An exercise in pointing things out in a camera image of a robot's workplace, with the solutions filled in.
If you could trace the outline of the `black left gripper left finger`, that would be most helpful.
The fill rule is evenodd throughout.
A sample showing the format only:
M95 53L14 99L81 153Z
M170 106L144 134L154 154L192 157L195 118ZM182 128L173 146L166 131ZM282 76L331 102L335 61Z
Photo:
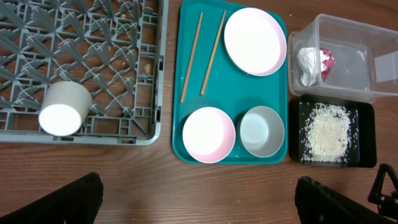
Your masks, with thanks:
M93 223L103 190L99 174L92 172L1 217L1 223Z

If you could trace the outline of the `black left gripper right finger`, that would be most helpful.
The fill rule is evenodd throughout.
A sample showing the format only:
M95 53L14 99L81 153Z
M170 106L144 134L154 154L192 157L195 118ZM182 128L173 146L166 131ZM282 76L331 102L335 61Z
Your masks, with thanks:
M303 224L383 224L393 222L307 176L299 178L294 200L300 222Z

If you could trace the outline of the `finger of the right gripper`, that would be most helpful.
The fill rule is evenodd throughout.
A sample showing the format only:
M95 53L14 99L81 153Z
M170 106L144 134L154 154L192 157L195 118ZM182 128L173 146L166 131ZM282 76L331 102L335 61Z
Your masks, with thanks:
M390 195L382 193L382 187L386 175L388 175L392 180L396 189ZM397 173L391 165L381 164L379 166L376 179L368 196L368 202L377 205L378 213L380 215L389 218L397 218Z

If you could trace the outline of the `grey bowl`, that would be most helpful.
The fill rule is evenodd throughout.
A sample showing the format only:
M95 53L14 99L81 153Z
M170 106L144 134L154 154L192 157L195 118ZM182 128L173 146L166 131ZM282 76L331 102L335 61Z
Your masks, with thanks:
M239 120L237 134L248 153L268 158L282 148L285 126L275 110L268 106L256 106Z

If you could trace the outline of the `white paper cup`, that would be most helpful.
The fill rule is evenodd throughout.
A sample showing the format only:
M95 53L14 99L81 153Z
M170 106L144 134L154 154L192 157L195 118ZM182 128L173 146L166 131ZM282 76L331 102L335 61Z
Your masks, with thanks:
M83 85L72 81L54 83L47 89L40 109L40 127L54 136L70 136L81 128L92 102Z

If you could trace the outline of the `small pink-rimmed plate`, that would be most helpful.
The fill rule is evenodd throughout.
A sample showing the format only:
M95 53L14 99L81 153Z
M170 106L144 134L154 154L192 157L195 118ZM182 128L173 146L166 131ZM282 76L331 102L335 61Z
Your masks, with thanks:
M236 130L231 118L221 109L203 107L194 111L182 130L183 145L197 161L217 163L232 151Z

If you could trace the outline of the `red wrapper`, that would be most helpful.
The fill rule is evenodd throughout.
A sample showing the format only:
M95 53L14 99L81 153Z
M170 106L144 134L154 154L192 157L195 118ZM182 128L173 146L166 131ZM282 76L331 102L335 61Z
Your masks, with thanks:
M331 72L333 66L336 63L335 58L333 57L330 50L326 48L320 49L320 61L321 61L321 75L322 80L325 81L328 77L329 73Z

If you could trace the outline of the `wooden chopstick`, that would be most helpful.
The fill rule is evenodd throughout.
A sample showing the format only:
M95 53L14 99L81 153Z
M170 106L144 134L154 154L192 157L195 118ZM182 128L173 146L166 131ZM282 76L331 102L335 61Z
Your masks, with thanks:
M187 71L186 71L186 75L185 75L185 81L183 84L182 95L180 98L181 104L184 103L184 101L185 101L185 96L186 96L187 87L188 87L188 83L189 83L189 79L190 79L190 74L192 71L192 65L193 65L193 60L194 60L194 56L195 56L195 51L196 51L196 47L197 47L198 36L200 34L202 19L203 19L203 12L200 13L200 17L199 17L198 24L197 24L197 29L195 31L193 45L192 45L192 49L190 52L190 58L189 58L188 67L187 67Z
M215 54L216 54L216 51L217 51L217 48L218 48L219 39L220 39L220 36L221 36L221 32L223 30L225 17L226 17L226 10L224 10L224 12L223 12L223 15L222 15L219 27L218 27L217 35L216 35L216 38L215 38L215 42L213 44L211 56L210 56L210 59L209 59L209 62L208 62L208 66L207 66L207 69L206 69L206 73L205 73L205 78L204 78L204 81L203 81L203 84L202 84L202 87L201 87L201 92L200 92L201 96L203 96L205 94L206 86L208 84L209 76L210 76L210 73L211 73L211 68L213 66L213 61L214 61Z

